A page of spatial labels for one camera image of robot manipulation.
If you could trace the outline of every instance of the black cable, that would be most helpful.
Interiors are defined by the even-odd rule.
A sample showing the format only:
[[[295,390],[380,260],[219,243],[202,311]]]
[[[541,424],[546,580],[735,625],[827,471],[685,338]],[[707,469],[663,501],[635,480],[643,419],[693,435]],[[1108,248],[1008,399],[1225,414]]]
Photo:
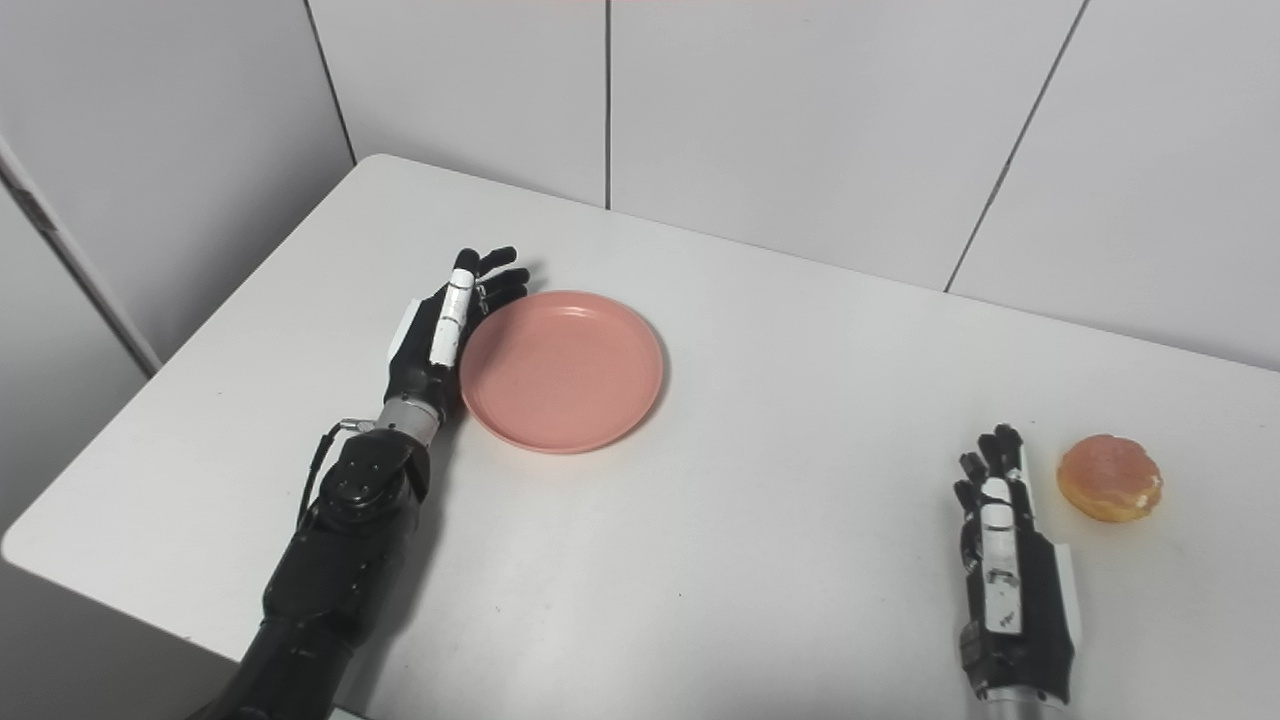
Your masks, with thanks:
[[[311,505],[311,488],[316,484],[316,475],[320,474],[320,466],[324,465],[324,459],[329,455],[329,448],[333,447],[333,441],[338,437],[338,430],[340,429],[342,423],[338,423],[328,433],[320,436],[316,454],[311,457],[311,470],[307,471],[307,484],[302,487],[302,503],[298,506],[298,528],[302,527],[302,519],[307,516],[307,507]]]

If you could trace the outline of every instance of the robotic hand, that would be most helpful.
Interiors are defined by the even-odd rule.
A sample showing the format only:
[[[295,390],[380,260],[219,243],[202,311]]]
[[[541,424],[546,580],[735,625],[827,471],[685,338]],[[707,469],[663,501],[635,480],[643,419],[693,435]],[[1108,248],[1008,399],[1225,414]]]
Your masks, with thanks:
[[[978,448],[955,484],[969,596],[960,660],[988,719],[1065,717],[1079,625],[1070,551],[1036,529],[1018,432],[998,425]]]
[[[370,635],[417,529],[428,447],[460,404],[457,359],[475,327],[527,293],[503,247],[458,254],[448,284],[410,307],[376,421],[343,420],[321,439],[297,532],[262,597],[264,619],[204,720],[324,720],[352,653]],[[338,429],[347,439],[315,502],[311,484]]]

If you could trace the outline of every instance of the tabletop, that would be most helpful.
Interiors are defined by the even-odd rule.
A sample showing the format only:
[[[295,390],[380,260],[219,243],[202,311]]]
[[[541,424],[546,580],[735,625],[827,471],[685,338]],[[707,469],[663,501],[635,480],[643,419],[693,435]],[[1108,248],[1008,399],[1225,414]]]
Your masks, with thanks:
[[[662,341],[645,423],[571,456],[463,419],[348,675],[379,719],[965,717],[956,457],[1007,421],[1070,543],[1079,717],[1268,714],[1280,374],[410,163],[364,160],[4,538],[9,561],[227,657],[261,618],[306,465],[380,407],[408,297],[512,243],[534,290]],[[1165,475],[1091,520],[1094,433]]]

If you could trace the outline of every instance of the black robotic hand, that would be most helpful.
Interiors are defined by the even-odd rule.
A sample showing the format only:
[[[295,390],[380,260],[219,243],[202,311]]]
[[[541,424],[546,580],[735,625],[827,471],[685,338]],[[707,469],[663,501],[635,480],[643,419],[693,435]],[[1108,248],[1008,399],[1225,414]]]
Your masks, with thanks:
[[[476,278],[515,259],[511,247],[484,259],[470,249],[460,252],[449,282],[413,309],[378,420],[343,420],[321,439],[297,532],[262,594],[257,635],[205,720],[329,716],[417,529],[429,489],[428,447],[458,406],[458,354],[481,320],[527,292],[525,269]],[[315,475],[342,428],[358,434],[343,443],[312,502]]]
[[[485,318],[529,293],[529,270],[509,268],[515,247],[499,247],[480,258],[470,247],[458,252],[449,282],[417,304],[399,350],[392,356],[384,401],[393,397],[429,404],[443,423],[458,406],[457,357]]]
[[[1070,555],[1036,529],[1018,432],[998,425],[978,448],[960,457],[966,479],[955,483],[969,596],[961,664],[989,717],[1060,716],[1075,655]]]

